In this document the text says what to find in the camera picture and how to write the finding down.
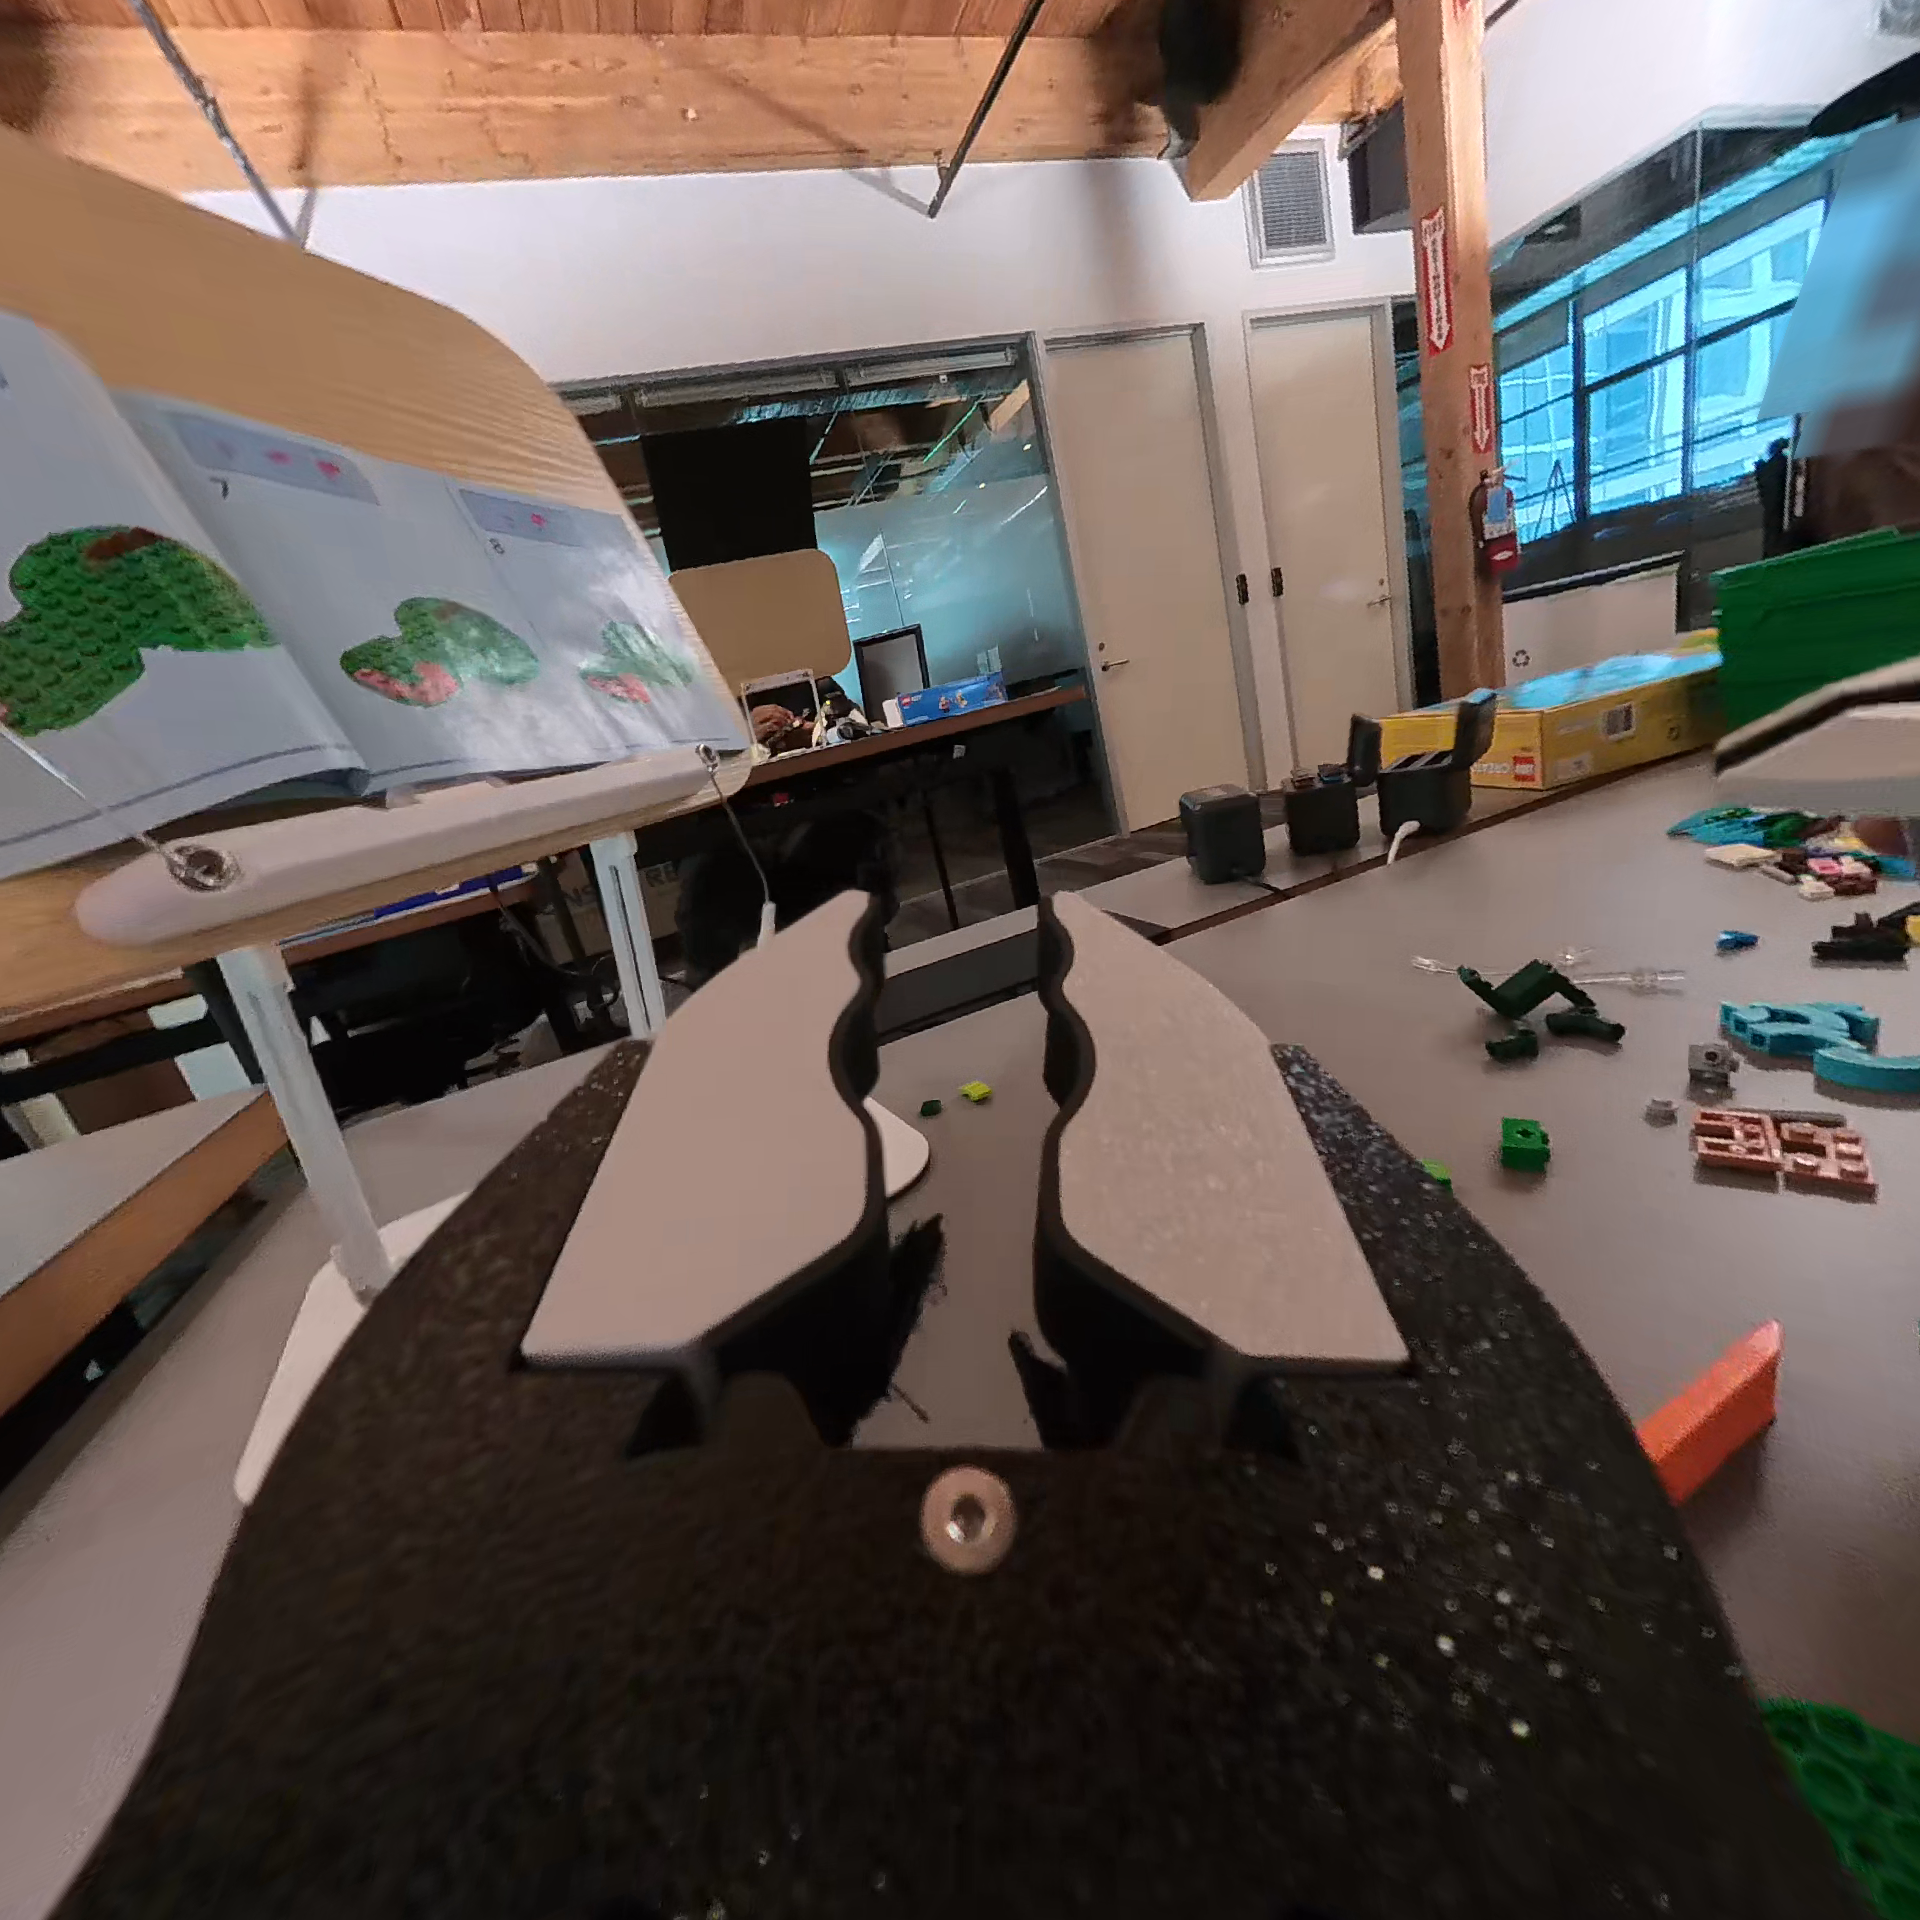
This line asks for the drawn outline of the pile of mixed lego pieces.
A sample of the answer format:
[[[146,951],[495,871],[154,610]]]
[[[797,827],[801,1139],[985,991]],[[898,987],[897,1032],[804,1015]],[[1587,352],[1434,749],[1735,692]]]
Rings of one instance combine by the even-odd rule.
[[[1809,936],[1818,970],[1903,970],[1916,957],[1916,852],[1905,822],[1719,805],[1669,826],[1666,837],[1719,871],[1759,872],[1832,909],[1832,926]]]

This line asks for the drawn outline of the lego instruction booklet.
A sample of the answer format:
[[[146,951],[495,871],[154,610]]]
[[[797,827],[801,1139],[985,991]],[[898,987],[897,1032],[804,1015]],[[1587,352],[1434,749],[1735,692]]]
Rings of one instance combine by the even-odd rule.
[[[3,322],[3,875],[240,800],[745,752],[618,512],[173,395]]]

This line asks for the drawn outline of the orange brick separator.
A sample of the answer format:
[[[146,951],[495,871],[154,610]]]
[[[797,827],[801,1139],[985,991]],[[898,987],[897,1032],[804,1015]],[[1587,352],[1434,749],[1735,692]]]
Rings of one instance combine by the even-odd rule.
[[[1673,1506],[1773,1427],[1784,1355],[1784,1323],[1767,1319],[1639,1421],[1639,1447]]]

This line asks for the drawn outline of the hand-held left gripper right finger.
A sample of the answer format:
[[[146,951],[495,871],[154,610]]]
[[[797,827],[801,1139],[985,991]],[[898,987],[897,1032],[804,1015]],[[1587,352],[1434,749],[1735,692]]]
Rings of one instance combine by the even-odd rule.
[[[1082,895],[1041,914],[1036,1312],[1072,1367],[1389,1375],[1408,1343],[1261,1027]]]

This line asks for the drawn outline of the open black case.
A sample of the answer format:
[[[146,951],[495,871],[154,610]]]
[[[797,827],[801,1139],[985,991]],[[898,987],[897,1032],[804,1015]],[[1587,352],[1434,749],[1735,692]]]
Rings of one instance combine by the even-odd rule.
[[[1476,687],[1452,704],[1387,716],[1354,714],[1346,775],[1377,795],[1381,834],[1440,834],[1473,811],[1473,770],[1495,743],[1499,692]]]

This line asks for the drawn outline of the yellow lego box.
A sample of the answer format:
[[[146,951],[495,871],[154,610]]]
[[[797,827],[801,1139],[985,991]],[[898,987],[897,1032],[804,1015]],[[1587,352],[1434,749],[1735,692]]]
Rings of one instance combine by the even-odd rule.
[[[1719,671],[1707,642],[1504,687],[1473,786],[1537,795],[1703,752],[1722,733]]]

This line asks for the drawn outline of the black cube device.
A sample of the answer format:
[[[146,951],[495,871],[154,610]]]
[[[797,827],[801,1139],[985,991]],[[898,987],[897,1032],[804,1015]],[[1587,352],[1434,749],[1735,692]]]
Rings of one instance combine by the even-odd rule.
[[[1179,826],[1191,875],[1207,885],[1258,883],[1266,872],[1259,795],[1236,784],[1179,795]]]

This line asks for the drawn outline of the blue lego box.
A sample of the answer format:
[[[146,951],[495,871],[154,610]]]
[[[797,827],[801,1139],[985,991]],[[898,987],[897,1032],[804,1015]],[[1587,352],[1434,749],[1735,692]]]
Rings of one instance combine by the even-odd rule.
[[[983,714],[988,709],[1009,704],[1005,679],[999,669],[981,676],[933,684],[924,687],[908,687],[888,694],[881,704],[881,717],[888,730],[920,730],[939,724],[954,717]]]

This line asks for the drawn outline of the dark green lego assembly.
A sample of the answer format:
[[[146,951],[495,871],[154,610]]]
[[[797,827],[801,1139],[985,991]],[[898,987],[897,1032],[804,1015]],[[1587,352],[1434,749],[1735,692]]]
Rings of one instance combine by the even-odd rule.
[[[1457,967],[1457,978],[1464,987],[1499,1022],[1498,1032],[1512,1024],[1524,1024],[1543,1008],[1588,1004],[1587,995],[1563,970],[1532,960],[1504,981],[1491,981],[1475,967]]]

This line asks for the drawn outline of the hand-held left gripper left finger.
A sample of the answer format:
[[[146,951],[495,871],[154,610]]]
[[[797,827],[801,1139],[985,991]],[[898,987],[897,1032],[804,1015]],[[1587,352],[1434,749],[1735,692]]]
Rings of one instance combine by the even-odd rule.
[[[699,1374],[884,1239],[879,900],[844,891],[659,1030],[519,1341],[539,1368]]]

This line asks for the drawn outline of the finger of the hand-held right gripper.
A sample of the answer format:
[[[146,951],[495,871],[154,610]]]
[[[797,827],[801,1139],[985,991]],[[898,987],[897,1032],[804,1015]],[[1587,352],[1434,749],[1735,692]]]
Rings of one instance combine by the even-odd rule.
[[[1919,818],[1919,659],[1840,679],[1729,733],[1719,788],[1749,807]]]

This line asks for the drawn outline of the small black box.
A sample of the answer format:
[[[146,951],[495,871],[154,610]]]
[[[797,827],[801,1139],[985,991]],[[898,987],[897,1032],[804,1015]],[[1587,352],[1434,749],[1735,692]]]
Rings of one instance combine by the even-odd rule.
[[[1345,760],[1292,770],[1281,802],[1287,851],[1295,856],[1332,856],[1357,848],[1360,788]]]

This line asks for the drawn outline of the wall vent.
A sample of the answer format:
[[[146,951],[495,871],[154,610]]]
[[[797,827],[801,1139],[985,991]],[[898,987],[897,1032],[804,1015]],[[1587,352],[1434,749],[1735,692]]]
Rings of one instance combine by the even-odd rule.
[[[1337,253],[1328,143],[1292,140],[1243,187],[1255,272],[1330,262]]]

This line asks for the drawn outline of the white door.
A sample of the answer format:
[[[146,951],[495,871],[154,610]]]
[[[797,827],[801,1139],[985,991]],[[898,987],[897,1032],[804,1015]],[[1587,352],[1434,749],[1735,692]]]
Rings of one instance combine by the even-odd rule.
[[[1290,757],[1411,704],[1408,568],[1387,304],[1245,324]]]
[[[1200,372],[1188,326],[1045,347],[1096,723],[1128,831],[1251,770]]]

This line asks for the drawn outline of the beige partition panel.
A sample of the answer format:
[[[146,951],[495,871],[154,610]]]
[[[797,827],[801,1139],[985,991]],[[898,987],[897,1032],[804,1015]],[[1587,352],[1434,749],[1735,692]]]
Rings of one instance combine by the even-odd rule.
[[[816,547],[679,567],[668,576],[722,682],[833,679],[852,664],[852,638],[833,559]]]

